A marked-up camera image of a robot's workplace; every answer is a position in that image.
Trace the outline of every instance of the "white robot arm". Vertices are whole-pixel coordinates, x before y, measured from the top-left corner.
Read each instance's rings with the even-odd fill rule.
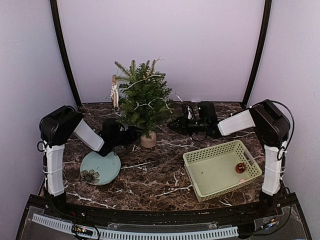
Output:
[[[260,192],[260,202],[264,201],[265,205],[270,205],[273,196],[281,188],[281,180],[285,171],[285,152],[294,128],[293,125],[289,138],[290,122],[274,103],[284,106],[293,120],[292,113],[285,105],[268,99],[237,112],[222,121],[218,121],[213,103],[200,102],[198,104],[198,119],[195,118],[190,105],[183,105],[183,116],[170,122],[168,127],[177,133],[191,137],[194,133],[206,132],[206,136],[215,139],[244,129],[255,128],[265,150],[265,172]]]
[[[83,114],[71,106],[62,106],[45,116],[39,124],[41,138],[37,145],[44,153],[43,172],[45,174],[45,195],[61,211],[66,205],[66,193],[63,184],[63,155],[65,143],[74,134],[90,149],[101,156],[109,154],[115,146],[135,141],[141,131],[137,127],[128,127],[117,123],[115,118],[107,119],[98,134],[85,122]]]

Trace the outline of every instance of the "small figurine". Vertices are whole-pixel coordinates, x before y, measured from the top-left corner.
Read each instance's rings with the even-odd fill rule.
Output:
[[[117,75],[112,76],[112,86],[111,86],[111,100],[113,101],[113,107],[119,108],[119,92],[118,92],[118,77]]]

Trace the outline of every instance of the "plant pot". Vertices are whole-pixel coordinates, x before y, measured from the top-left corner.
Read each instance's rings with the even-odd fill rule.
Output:
[[[150,136],[151,136],[151,138],[148,138],[145,135],[140,137],[141,145],[147,149],[154,147],[157,142],[157,135],[154,131],[150,132]]]

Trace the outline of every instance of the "red ornament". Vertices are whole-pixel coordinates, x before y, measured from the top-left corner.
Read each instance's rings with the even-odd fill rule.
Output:
[[[238,174],[242,174],[246,170],[246,165],[243,163],[238,163],[235,167],[235,170]]]

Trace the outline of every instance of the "plastic basket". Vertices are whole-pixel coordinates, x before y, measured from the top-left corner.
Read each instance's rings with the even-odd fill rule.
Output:
[[[199,202],[235,191],[262,175],[262,170],[240,140],[186,152],[183,160]],[[245,165],[243,173],[236,171],[239,163]]]

